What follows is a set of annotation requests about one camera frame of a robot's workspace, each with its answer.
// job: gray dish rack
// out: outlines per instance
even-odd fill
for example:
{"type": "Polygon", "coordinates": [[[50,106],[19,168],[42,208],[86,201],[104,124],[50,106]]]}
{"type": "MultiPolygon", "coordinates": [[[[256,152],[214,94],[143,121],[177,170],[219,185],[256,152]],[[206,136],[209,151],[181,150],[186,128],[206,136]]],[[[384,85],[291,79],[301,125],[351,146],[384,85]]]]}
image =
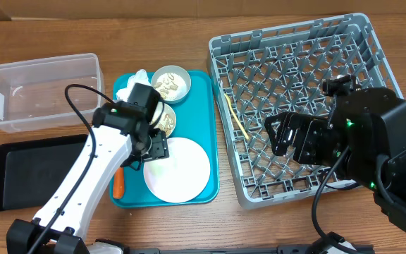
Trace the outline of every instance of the gray dish rack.
{"type": "MultiPolygon", "coordinates": [[[[317,176],[327,169],[298,164],[292,150],[274,156],[264,129],[267,116],[283,111],[326,116],[331,100],[322,95],[321,81],[337,75],[356,75],[363,88],[384,86],[402,97],[362,13],[214,37],[209,55],[236,194],[246,209],[313,196],[317,176]],[[232,121],[224,93],[249,141],[232,121]]],[[[334,175],[329,183],[341,188],[353,181],[334,175]]]]}

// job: wooden table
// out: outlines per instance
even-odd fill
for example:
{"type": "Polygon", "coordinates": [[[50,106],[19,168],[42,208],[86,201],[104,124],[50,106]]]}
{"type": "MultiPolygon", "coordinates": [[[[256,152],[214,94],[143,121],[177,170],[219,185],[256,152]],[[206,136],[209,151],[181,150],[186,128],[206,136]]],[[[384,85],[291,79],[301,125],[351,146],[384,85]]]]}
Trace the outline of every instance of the wooden table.
{"type": "MultiPolygon", "coordinates": [[[[208,41],[217,35],[322,18],[172,18],[132,20],[54,20],[0,22],[0,64],[50,56],[93,52],[104,73],[106,94],[120,75],[140,68],[155,71],[176,64],[207,69],[208,41]]],[[[406,97],[406,15],[370,16],[381,46],[406,97]]],[[[236,198],[219,114],[220,192],[206,205],[123,210],[104,194],[87,237],[108,238],[133,248],[242,248],[311,243],[319,238],[311,217],[312,199],[247,211],[236,198]]],[[[84,126],[9,135],[0,144],[84,133],[84,126]]],[[[0,253],[16,218],[30,220],[38,208],[0,212],[0,253]]],[[[323,196],[319,222],[353,243],[374,244],[377,253],[406,253],[406,234],[388,222],[361,188],[323,196]]]]}

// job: small bowl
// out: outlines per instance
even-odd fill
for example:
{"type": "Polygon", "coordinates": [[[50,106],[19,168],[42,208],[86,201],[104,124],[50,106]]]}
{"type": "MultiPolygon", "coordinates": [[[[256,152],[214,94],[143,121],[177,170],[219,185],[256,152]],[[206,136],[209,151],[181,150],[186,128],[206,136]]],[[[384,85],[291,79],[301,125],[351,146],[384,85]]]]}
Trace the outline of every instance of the small bowl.
{"type": "Polygon", "coordinates": [[[179,103],[190,90],[190,75],[179,66],[164,66],[153,74],[152,86],[165,102],[179,103]]]}
{"type": "Polygon", "coordinates": [[[176,114],[170,106],[165,103],[158,103],[158,106],[154,110],[152,123],[154,123],[156,119],[158,119],[162,111],[162,105],[164,106],[164,112],[162,113],[161,120],[158,122],[157,125],[155,125],[155,128],[159,128],[161,129],[161,131],[165,131],[168,138],[176,127],[176,114]]]}

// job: white plate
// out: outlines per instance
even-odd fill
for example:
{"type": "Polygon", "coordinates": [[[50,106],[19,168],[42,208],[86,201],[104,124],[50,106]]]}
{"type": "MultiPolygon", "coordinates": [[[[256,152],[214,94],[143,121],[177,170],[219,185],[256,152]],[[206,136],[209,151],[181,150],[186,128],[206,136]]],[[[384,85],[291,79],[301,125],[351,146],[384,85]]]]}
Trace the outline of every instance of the white plate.
{"type": "Polygon", "coordinates": [[[160,200],[189,201],[208,184],[209,158],[201,146],[187,138],[170,138],[167,144],[169,158],[145,163],[145,183],[160,200]]]}

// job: yellow utensil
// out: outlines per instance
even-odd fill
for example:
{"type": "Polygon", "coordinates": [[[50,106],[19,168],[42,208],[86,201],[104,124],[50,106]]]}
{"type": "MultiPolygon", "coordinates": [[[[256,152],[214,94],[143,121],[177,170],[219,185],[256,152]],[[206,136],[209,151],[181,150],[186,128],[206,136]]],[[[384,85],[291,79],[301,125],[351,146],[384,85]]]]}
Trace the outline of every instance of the yellow utensil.
{"type": "Polygon", "coordinates": [[[225,95],[226,101],[228,102],[228,106],[230,107],[231,114],[233,115],[234,119],[236,120],[236,123],[238,123],[238,126],[239,126],[240,130],[242,131],[242,134],[244,134],[245,139],[248,141],[250,138],[249,138],[247,132],[245,131],[244,127],[242,126],[242,124],[240,124],[238,116],[236,116],[236,114],[234,114],[233,108],[231,107],[230,97],[226,94],[224,94],[224,95],[225,95]]]}

